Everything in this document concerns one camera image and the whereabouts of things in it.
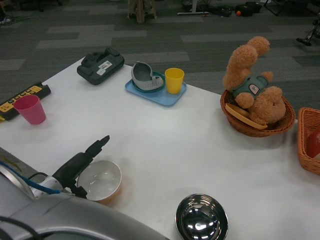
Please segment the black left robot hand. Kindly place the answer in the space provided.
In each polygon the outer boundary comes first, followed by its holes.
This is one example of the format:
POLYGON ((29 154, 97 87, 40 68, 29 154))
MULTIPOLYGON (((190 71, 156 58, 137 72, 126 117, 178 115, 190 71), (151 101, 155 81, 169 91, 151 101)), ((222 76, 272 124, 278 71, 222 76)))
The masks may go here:
POLYGON ((79 152, 64 163, 52 177, 56 179, 63 189, 69 188, 76 197, 87 198, 87 192, 82 186, 76 186, 76 179, 90 165, 93 159, 102 151, 102 147, 108 143, 110 136, 95 141, 85 152, 79 152))

